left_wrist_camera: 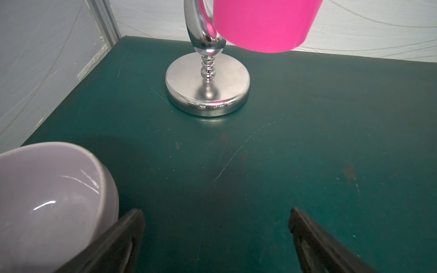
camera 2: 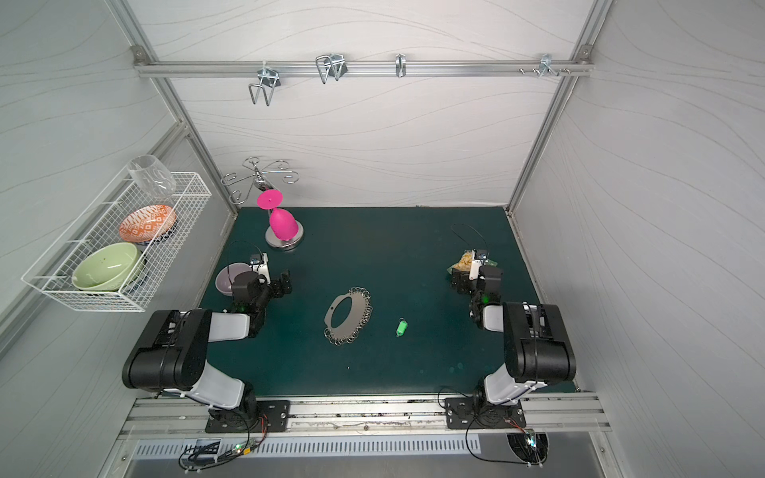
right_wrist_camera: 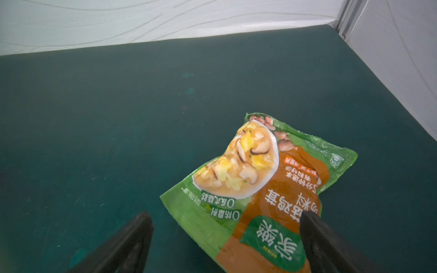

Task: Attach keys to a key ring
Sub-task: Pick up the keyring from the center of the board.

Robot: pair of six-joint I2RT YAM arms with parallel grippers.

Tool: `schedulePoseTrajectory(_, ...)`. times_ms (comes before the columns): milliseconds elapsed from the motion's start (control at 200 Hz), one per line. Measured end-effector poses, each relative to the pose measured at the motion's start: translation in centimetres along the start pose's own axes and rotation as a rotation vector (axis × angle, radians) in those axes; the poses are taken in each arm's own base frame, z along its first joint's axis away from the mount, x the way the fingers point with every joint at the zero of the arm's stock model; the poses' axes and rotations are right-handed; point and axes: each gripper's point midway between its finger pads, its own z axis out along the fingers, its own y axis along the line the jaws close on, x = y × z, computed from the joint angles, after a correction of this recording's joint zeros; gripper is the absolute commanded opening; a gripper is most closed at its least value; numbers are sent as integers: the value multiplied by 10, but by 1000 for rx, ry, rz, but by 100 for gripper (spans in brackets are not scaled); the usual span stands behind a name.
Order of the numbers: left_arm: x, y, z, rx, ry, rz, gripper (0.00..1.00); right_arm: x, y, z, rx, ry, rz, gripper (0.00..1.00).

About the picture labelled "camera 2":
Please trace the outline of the green key tag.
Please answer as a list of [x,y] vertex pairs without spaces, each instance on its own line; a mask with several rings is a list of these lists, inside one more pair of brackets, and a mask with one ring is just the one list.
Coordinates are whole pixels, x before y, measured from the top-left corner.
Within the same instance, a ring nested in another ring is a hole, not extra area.
[[398,337],[402,337],[406,333],[407,329],[408,329],[408,322],[406,322],[406,320],[400,320],[400,322],[398,323],[398,326],[396,327],[396,335]]

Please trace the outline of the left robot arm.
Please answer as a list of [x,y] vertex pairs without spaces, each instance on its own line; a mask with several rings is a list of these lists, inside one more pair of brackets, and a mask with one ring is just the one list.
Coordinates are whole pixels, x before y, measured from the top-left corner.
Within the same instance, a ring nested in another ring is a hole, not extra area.
[[249,272],[234,280],[233,312],[154,312],[123,366],[123,384],[133,390],[178,394],[214,411],[255,416],[253,387],[209,364],[208,345],[256,337],[265,325],[269,303],[292,290],[288,271],[274,279]]

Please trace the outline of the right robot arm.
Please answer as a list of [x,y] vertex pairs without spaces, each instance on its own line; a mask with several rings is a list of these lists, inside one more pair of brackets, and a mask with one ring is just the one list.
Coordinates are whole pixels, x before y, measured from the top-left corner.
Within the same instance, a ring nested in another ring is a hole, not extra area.
[[470,320],[503,337],[502,364],[477,387],[480,406],[517,406],[526,394],[571,382],[577,372],[560,308],[504,301],[502,278],[500,268],[486,265],[475,272],[454,268],[450,273],[452,288],[470,298]]

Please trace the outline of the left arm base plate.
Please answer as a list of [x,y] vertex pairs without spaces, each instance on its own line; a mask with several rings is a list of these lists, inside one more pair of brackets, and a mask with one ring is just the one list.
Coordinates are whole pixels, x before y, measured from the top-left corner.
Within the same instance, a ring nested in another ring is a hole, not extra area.
[[291,402],[259,400],[235,409],[211,408],[206,433],[254,433],[265,430],[279,433],[287,430]]

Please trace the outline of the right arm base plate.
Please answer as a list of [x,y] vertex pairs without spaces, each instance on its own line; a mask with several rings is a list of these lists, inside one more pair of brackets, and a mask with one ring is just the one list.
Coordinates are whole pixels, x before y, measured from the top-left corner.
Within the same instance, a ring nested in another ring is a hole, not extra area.
[[444,398],[446,426],[452,430],[525,429],[526,419],[520,404],[478,404],[473,398]]

